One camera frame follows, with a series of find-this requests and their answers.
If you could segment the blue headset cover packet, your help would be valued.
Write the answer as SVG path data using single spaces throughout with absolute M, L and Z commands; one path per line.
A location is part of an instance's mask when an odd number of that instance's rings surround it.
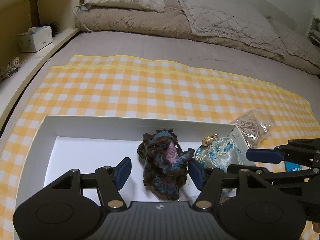
M 295 164 L 289 161 L 284 161 L 284 164 L 286 172 L 296 172 L 302 170 L 302 166 L 299 164 Z

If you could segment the light blue floral silk pouch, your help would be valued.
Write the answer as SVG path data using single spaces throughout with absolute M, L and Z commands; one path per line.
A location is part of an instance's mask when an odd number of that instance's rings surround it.
M 220 168 L 227 171 L 232 165 L 244 165 L 240 148 L 230 137 L 219 138 L 217 134 L 202 139 L 201 146 L 195 152 L 195 160 L 205 168 Z

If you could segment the bag of beige rubber bands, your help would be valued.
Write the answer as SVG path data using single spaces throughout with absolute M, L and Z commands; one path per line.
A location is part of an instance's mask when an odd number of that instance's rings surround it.
M 237 126 L 249 148 L 258 148 L 274 128 L 274 118 L 263 108 L 255 108 L 234 119 L 231 124 Z

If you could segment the dark crocheted yarn item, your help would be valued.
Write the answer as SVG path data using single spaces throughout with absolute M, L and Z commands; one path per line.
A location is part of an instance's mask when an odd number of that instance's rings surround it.
M 143 184 L 168 200 L 178 200 L 180 188 L 187 182 L 188 164 L 195 150 L 182 150 L 173 129 L 144 133 L 137 148 L 143 165 Z

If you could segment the white shallow cardboard box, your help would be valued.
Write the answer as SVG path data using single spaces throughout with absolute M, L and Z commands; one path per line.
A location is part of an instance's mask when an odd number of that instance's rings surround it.
M 231 124 L 48 115 L 23 168 L 15 239 L 229 239 L 213 215 L 192 209 L 199 191 L 191 179 L 175 202 L 144 186 L 137 148 L 158 129 L 173 129 L 184 151 L 213 133 L 247 151 Z M 132 170 L 118 190 L 113 168 L 125 157 Z

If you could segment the grey bed mattress sheet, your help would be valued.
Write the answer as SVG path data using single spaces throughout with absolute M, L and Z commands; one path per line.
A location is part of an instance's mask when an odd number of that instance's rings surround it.
M 129 55 L 150 60 L 170 60 L 191 67 L 210 68 L 274 83 L 301 95 L 319 118 L 319 78 L 286 64 L 215 44 L 168 37 L 100 31 L 80 33 L 65 43 L 36 73 L 23 90 L 1 127 L 7 138 L 27 101 L 52 66 L 64 66 L 74 55 Z

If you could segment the yellow checkered cloth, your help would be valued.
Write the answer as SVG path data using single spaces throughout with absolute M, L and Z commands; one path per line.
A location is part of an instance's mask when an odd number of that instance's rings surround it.
M 229 123 L 254 108 L 276 123 L 262 146 L 319 136 L 301 96 L 251 77 L 174 61 L 75 55 L 54 66 L 35 90 L 1 154 L 1 239 L 13 238 L 18 184 L 31 142 L 47 115 L 125 116 Z

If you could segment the beige quilted right pillow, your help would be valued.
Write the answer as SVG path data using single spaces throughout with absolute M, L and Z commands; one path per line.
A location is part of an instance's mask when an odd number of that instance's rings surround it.
M 288 26 L 267 16 L 274 31 L 285 46 L 284 58 L 280 62 L 309 74 L 319 74 L 319 51 L 304 36 Z

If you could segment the beige quilted pillow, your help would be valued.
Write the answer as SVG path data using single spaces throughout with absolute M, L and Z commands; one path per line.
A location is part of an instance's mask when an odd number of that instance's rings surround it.
M 255 8 L 228 0 L 178 0 L 192 34 L 203 42 L 282 60 L 285 48 Z
M 267 16 L 274 31 L 285 46 L 284 58 L 280 62 L 309 74 L 319 74 L 319 51 L 304 36 L 288 26 Z

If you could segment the white right side shelf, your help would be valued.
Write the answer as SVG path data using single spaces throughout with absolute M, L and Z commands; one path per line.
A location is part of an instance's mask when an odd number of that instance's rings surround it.
M 311 41 L 311 43 L 315 46 L 320 45 L 320 34 L 319 34 L 319 18 L 316 16 L 313 16 L 311 25 L 310 25 L 310 29 L 308 32 L 308 40 Z

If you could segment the beige quilted middle pillow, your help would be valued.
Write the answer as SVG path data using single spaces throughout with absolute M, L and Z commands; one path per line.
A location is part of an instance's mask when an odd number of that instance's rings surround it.
M 228 0 L 178 0 L 192 34 L 203 42 L 282 60 L 285 48 L 255 8 Z

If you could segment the tan rolled quilt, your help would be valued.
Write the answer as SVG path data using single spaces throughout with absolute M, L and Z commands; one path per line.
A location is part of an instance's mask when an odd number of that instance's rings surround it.
M 122 31 L 203 42 L 192 34 L 179 2 L 167 0 L 165 4 L 163 13 L 93 5 L 76 15 L 75 25 L 85 32 Z

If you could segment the white tissue box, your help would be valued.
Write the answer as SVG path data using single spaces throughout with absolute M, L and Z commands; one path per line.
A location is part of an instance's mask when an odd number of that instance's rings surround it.
M 23 53 L 38 52 L 53 42 L 50 26 L 32 27 L 17 35 L 17 42 Z

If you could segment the wooden bedside shelf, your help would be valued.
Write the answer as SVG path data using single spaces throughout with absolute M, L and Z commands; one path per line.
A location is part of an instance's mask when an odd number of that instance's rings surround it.
M 1 68 L 20 68 L 1 82 L 1 129 L 42 66 L 79 32 L 73 10 L 83 0 L 1 0 Z

